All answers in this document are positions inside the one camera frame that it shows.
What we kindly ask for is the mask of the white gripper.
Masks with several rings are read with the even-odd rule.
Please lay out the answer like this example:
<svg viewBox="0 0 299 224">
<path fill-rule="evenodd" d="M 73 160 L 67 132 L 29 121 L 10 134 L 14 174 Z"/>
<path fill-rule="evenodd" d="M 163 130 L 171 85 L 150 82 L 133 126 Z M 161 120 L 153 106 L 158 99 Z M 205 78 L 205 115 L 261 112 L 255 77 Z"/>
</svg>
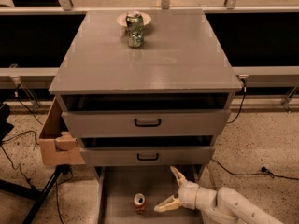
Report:
<svg viewBox="0 0 299 224">
<path fill-rule="evenodd" d="M 173 211 L 179 209 L 181 206 L 194 210 L 196 208 L 196 196 L 199 190 L 199 185 L 191 181 L 187 181 L 184 174 L 182 174 L 175 166 L 170 167 L 171 172 L 177 180 L 179 185 L 178 198 L 174 195 L 170 196 L 163 202 L 154 207 L 154 211 L 158 213 Z"/>
</svg>

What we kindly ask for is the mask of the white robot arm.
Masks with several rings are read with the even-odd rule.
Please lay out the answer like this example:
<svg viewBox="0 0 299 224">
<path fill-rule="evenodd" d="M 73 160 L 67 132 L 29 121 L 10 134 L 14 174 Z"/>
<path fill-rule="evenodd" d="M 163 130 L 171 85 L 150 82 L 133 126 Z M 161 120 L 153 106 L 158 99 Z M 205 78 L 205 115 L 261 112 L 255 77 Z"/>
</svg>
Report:
<svg viewBox="0 0 299 224">
<path fill-rule="evenodd" d="M 263 209 L 251 203 L 234 189 L 222 187 L 219 190 L 207 189 L 186 179 L 174 166 L 171 172 L 178 183 L 178 197 L 170 196 L 154 207 L 158 213 L 179 209 L 180 207 L 200 210 L 218 224 L 283 224 Z"/>
</svg>

